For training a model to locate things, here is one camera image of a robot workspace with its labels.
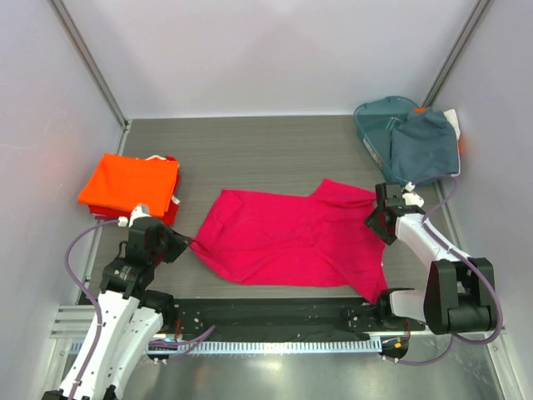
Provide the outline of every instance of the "plastic laundry basket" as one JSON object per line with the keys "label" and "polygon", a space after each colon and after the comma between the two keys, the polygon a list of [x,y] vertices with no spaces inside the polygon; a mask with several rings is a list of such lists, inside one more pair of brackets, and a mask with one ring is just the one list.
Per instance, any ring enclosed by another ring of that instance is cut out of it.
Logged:
{"label": "plastic laundry basket", "polygon": [[413,108],[418,106],[408,98],[390,96],[366,102],[353,113],[357,135],[388,182],[407,183],[391,170],[391,131],[407,120]]}

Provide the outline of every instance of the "orange object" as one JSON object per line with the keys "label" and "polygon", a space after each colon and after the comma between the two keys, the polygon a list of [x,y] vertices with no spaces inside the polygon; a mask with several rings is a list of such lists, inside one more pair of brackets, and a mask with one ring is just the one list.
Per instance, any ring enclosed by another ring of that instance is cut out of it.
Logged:
{"label": "orange object", "polygon": [[145,204],[151,215],[162,218],[168,211],[178,172],[178,161],[104,154],[77,200],[125,212]]}

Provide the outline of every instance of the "folded orange cloth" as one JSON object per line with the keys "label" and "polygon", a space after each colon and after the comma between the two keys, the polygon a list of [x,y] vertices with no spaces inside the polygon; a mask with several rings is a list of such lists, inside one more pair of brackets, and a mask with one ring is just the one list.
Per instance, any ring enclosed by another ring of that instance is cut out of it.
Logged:
{"label": "folded orange cloth", "polygon": [[151,215],[161,218],[168,210],[179,167],[178,161],[104,154],[77,200],[128,212],[145,204]]}

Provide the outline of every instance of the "white wall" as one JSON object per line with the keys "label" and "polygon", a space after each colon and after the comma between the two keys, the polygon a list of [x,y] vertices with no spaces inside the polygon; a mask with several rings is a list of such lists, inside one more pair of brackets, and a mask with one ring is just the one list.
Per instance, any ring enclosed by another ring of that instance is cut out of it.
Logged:
{"label": "white wall", "polygon": [[[0,2],[0,390],[41,398],[45,350],[75,287],[66,246],[94,224],[77,194],[120,128],[44,0]],[[73,254],[81,271],[87,241]]]}
{"label": "white wall", "polygon": [[467,249],[489,258],[505,324],[533,376],[533,3],[498,0],[444,92],[456,108],[467,154],[451,207]]}
{"label": "white wall", "polygon": [[66,0],[130,118],[424,99],[474,0]]}

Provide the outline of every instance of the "shiny gray floor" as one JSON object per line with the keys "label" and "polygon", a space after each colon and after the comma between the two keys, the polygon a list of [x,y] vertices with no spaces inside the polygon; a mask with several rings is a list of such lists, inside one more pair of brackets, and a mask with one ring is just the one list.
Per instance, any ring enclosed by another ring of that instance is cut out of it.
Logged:
{"label": "shiny gray floor", "polygon": [[[409,358],[442,352],[448,337],[412,337]],[[410,367],[375,354],[188,357],[139,364],[127,400],[503,400],[486,346],[458,344],[436,364]]]}
{"label": "shiny gray floor", "polygon": [[[124,155],[170,155],[181,164],[182,201],[174,228],[194,236],[223,188],[308,195],[323,178],[373,190],[383,178],[356,138],[351,116],[239,117],[135,120]],[[419,193],[426,209],[438,203],[433,187]],[[445,235],[444,218],[432,222]],[[105,227],[92,270],[97,292],[102,269],[117,255],[127,232]],[[385,250],[384,272],[390,287],[426,286],[426,270],[401,243]],[[181,298],[269,298],[353,296],[350,287],[241,286],[211,272],[191,251],[172,265],[162,264],[150,286]]]}

